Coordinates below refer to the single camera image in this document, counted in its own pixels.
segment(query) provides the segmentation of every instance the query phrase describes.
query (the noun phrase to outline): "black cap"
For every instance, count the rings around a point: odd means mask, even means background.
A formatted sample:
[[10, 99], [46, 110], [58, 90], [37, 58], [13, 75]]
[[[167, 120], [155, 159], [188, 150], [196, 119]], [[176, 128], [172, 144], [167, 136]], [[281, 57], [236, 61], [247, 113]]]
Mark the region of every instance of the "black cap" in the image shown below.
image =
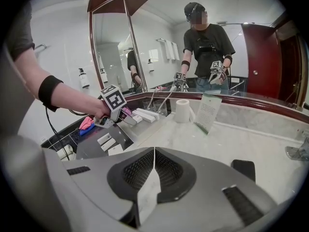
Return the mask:
[[191, 2], [187, 4], [184, 8], [184, 14], [186, 17], [190, 16], [195, 12], [204, 12], [205, 8], [203, 5], [199, 4], [198, 2]]

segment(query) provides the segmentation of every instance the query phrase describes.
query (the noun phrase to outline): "dark sleeve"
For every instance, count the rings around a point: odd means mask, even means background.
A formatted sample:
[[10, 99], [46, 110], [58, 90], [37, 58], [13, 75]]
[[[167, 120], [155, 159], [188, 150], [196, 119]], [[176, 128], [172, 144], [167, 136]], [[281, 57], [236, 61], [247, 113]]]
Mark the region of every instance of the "dark sleeve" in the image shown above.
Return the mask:
[[12, 31], [9, 33], [8, 48], [14, 61], [29, 48], [34, 49], [30, 28], [31, 11], [30, 3], [26, 4], [16, 17]]
[[183, 42], [184, 42], [184, 50], [189, 50], [190, 52], [193, 52], [193, 46], [191, 44], [191, 40], [190, 40], [190, 33], [189, 31], [187, 31], [184, 36], [183, 36]]
[[130, 51], [127, 55], [127, 68], [130, 71], [130, 67], [134, 65], [137, 68], [137, 62], [135, 58], [134, 51]]
[[235, 50], [234, 47], [230, 41], [230, 39], [228, 38], [226, 31], [224, 30], [223, 27], [219, 26], [219, 39], [220, 39], [220, 48], [221, 51], [223, 53], [223, 55], [228, 55], [228, 54], [234, 54]]

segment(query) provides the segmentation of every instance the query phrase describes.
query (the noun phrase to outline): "black armband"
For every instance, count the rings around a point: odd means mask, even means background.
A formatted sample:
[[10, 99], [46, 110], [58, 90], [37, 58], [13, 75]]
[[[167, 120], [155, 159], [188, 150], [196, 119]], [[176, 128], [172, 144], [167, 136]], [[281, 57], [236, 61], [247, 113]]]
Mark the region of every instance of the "black armband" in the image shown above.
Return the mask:
[[190, 69], [190, 63], [187, 60], [182, 61], [182, 65], [183, 64], [186, 64], [189, 67], [188, 70]]
[[132, 75], [132, 79], [135, 80], [135, 77], [136, 77], [136, 76], [139, 77], [139, 75], [138, 75], [137, 73], [134, 73], [134, 74]]
[[233, 58], [232, 58], [232, 56], [231, 55], [226, 55], [225, 57], [224, 57], [225, 59], [227, 58], [227, 59], [229, 59], [230, 61], [231, 61], [231, 64], [232, 64], [232, 62], [233, 62]]
[[50, 75], [44, 79], [39, 88], [39, 100], [43, 102], [49, 110], [55, 112], [58, 107], [51, 104], [52, 94], [59, 83], [63, 83], [61, 80]]

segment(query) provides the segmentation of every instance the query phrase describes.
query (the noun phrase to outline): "white marble countertop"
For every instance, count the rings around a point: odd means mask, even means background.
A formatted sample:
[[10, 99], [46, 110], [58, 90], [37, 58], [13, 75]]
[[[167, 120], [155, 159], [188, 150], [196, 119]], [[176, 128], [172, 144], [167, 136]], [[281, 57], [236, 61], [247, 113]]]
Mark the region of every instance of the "white marble countertop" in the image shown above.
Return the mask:
[[174, 114], [162, 118], [141, 133], [124, 152], [160, 146], [220, 161], [228, 166], [235, 159], [255, 164], [256, 183], [280, 204], [297, 192], [308, 163], [290, 160], [286, 146], [301, 143], [254, 130], [215, 122], [208, 135], [193, 123], [179, 124]]

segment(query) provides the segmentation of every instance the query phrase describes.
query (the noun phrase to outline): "green and white card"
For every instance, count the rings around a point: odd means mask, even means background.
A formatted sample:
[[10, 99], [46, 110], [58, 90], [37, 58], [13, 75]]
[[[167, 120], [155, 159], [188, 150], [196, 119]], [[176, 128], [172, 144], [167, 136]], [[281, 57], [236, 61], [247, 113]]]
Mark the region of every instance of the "green and white card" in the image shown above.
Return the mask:
[[197, 116], [195, 119], [195, 124], [206, 134], [211, 130], [212, 124], [217, 116], [220, 108], [222, 99], [204, 93]]

